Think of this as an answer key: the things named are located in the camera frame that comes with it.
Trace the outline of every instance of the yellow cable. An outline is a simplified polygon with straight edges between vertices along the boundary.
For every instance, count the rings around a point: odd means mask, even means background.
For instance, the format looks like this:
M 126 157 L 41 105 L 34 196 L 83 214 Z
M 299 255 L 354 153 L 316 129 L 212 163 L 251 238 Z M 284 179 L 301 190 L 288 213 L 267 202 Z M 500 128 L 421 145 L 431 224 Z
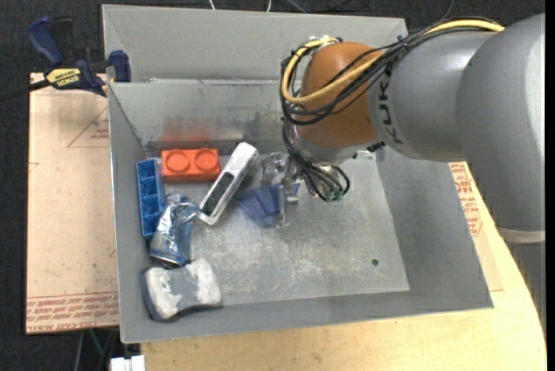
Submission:
M 438 32 L 440 30 L 445 30 L 445 29 L 465 28 L 465 27 L 466 28 L 467 27 L 481 28 L 481 29 L 485 29 L 485 30 L 490 30 L 492 32 L 500 32 L 501 30 L 505 29 L 503 26 L 500 26 L 498 24 L 490 23 L 490 22 L 482 21 L 482 20 L 453 20 L 453 21 L 450 21 L 448 23 L 443 23 L 443 24 L 440 24 L 439 26 L 436 26 L 436 27 L 432 28 L 431 30 L 426 32 L 424 35 L 431 34 L 431 33 L 434 33 L 434 32 Z M 341 77 L 339 77 L 337 80 L 335 80 L 334 82 L 332 82 L 328 86 L 326 86 L 324 88 L 321 88 L 321 89 L 317 90 L 316 92 L 313 92 L 312 94 L 306 95 L 304 97 L 294 97 L 294 96 L 290 95 L 289 92 L 288 92 L 287 87 L 288 87 L 288 84 L 289 84 L 289 79 L 291 78 L 291 72 L 292 72 L 293 68 L 295 67 L 295 64 L 297 64 L 297 61 L 309 49 L 317 48 L 318 46 L 321 46 L 321 45 L 323 45 L 327 42 L 333 41 L 333 40 L 334 40 L 334 38 L 321 38 L 321 39 L 318 39 L 318 40 L 314 40 L 312 42 L 307 42 L 302 48 L 298 49 L 297 52 L 295 52 L 295 54 L 293 55 L 293 57 L 289 61 L 289 64 L 285 68 L 284 78 L 283 78 L 282 83 L 281 83 L 282 95 L 289 103 L 304 104 L 304 103 L 307 103 L 309 101 L 316 100 L 316 99 L 320 98 L 323 95 L 326 95 L 328 92 L 332 91 L 333 89 L 335 89 L 340 84 L 345 83 L 346 81 L 354 80 L 355 78 L 357 78 L 357 76 L 359 76 L 359 74 L 361 74 L 367 68 L 372 66 L 372 64 L 374 64 L 374 61 L 377 60 L 377 58 L 378 58 L 378 56 L 376 56 L 375 58 L 372 58 L 371 60 L 365 62 L 364 64 L 362 64 L 358 68 L 351 69 L 349 72 L 346 72 L 345 74 L 343 74 Z
M 452 28 L 481 28 L 485 30 L 491 30 L 492 32 L 500 32 L 504 29 L 503 26 L 500 26 L 495 23 L 490 23 L 488 21 L 481 21 L 481 20 L 453 20 L 448 23 L 440 24 L 439 26 L 435 26 L 434 28 L 430 29 L 426 34 L 432 34 L 434 32 L 439 32 L 440 30 L 445 29 L 452 29 Z
M 324 88 L 321 88 L 321 89 L 317 90 L 316 92 L 313 92 L 312 94 L 306 95 L 304 97 L 294 97 L 294 96 L 290 95 L 289 92 L 288 92 L 288 89 L 287 89 L 287 85 L 289 84 L 289 79 L 291 77 L 291 72 L 292 72 L 295 64 L 297 63 L 297 60 L 308 50 L 307 48 L 318 47 L 321 44 L 323 44 L 324 42 L 328 42 L 328 41 L 331 41 L 331 40 L 333 40 L 333 38 L 330 38 L 329 40 L 326 40 L 326 41 L 316 40 L 314 42 L 308 42 L 302 48 L 300 48 L 297 52 L 295 52 L 295 54 L 293 55 L 293 58 L 291 58 L 291 61 L 289 62 L 289 64 L 285 68 L 284 79 L 282 80 L 282 83 L 281 83 L 282 95 L 289 103 L 304 104 L 304 103 L 307 103 L 309 101 L 313 101 L 317 98 L 320 98 L 322 95 L 326 95 L 328 92 L 332 91 L 333 89 L 335 89 L 340 84 L 345 83 L 346 81 L 351 81 L 351 80 L 357 78 L 357 76 L 359 76 L 359 74 L 361 74 L 367 68 L 369 68 L 374 63 L 374 61 L 377 60 L 377 58 L 378 58 L 377 56 L 375 58 L 372 58 L 371 60 L 365 62 L 363 65 L 359 66 L 358 68 L 350 70 L 349 72 L 343 74 L 341 77 L 339 77 L 337 80 L 335 80 L 334 82 L 332 82 L 328 86 L 326 86 Z

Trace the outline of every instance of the clamp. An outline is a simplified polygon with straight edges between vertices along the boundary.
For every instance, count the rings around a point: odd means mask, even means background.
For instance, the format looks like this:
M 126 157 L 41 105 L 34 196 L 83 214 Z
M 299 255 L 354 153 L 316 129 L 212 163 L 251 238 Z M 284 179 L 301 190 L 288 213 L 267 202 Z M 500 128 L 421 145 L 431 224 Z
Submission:
M 129 60 L 122 50 L 115 50 L 107 60 L 91 65 L 85 59 L 75 59 L 69 17 L 51 20 L 49 16 L 43 16 L 29 26 L 27 35 L 35 50 L 49 60 L 49 67 L 43 72 L 44 80 L 0 95 L 0 101 L 47 86 L 60 90 L 81 89 L 107 96 L 106 83 L 97 73 L 110 66 L 114 67 L 116 81 L 131 81 Z

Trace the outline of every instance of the yellow clamp label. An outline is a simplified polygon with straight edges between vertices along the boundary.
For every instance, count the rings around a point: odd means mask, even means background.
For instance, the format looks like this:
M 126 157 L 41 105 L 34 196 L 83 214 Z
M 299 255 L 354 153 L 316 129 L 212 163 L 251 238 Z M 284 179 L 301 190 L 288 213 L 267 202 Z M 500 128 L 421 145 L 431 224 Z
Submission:
M 46 75 L 46 79 L 50 84 L 56 85 L 58 88 L 63 88 L 69 84 L 78 82 L 81 71 L 78 68 L 59 68 L 54 69 Z

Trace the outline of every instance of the cable bundle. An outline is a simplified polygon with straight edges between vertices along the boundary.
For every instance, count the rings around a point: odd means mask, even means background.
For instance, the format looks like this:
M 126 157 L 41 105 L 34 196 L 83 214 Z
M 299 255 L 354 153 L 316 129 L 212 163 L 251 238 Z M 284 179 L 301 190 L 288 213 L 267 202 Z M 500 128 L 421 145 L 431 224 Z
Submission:
M 330 115 L 341 113 L 361 95 L 365 94 L 384 73 L 391 75 L 393 67 L 410 52 L 411 49 L 419 46 L 423 42 L 451 32 L 477 29 L 500 32 L 504 28 L 498 23 L 484 18 L 462 18 L 456 20 L 442 20 L 433 23 L 425 28 L 409 33 L 404 38 L 399 37 L 397 42 L 389 44 L 388 46 L 362 53 L 345 68 L 335 74 L 322 88 L 305 96 L 300 96 L 300 89 L 296 91 L 294 88 L 298 64 L 303 58 L 312 54 L 323 45 L 338 42 L 339 40 L 331 37 L 314 39 L 292 51 L 291 56 L 282 62 L 281 68 L 279 98 L 284 112 L 282 136 L 287 151 L 299 166 L 301 175 L 304 177 L 311 192 L 324 201 L 341 199 L 349 190 L 349 179 L 339 166 L 326 166 L 325 168 L 316 166 L 299 152 L 295 148 L 294 143 L 294 126 L 310 126 L 324 120 Z M 364 57 L 377 53 L 378 50 L 383 51 L 383 53 L 376 55 L 374 58 L 370 58 L 368 61 L 355 68 L 355 65 Z M 305 106 L 308 102 L 321 98 L 340 85 L 345 86 L 333 100 L 320 107 L 311 109 Z M 362 92 L 356 94 L 354 98 L 350 98 L 360 87 L 364 86 L 365 88 Z M 337 109 L 337 105 L 342 101 L 348 101 L 348 103 Z M 339 180 L 337 180 L 341 177 L 343 177 L 345 185 L 342 185 Z M 316 187 L 317 181 L 326 185 L 328 191 L 320 191 Z

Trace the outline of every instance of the gray bin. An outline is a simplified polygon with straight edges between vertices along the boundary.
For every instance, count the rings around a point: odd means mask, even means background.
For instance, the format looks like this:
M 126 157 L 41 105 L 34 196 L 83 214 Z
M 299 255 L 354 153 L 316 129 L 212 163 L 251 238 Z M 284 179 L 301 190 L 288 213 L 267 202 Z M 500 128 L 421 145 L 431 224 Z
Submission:
M 131 83 L 109 87 L 114 223 L 125 343 L 288 329 L 491 307 L 448 165 L 387 148 L 345 164 L 352 191 L 325 204 L 301 186 L 289 225 L 260 228 L 231 202 L 193 226 L 193 258 L 212 264 L 224 305 L 153 321 L 140 275 L 153 265 L 140 234 L 135 163 L 161 149 L 240 141 L 264 154 L 280 137 L 279 63 L 310 36 L 382 46 L 402 20 L 104 6 L 107 54 L 131 57 Z M 256 186 L 258 166 L 241 186 Z M 197 201 L 210 184 L 167 185 Z

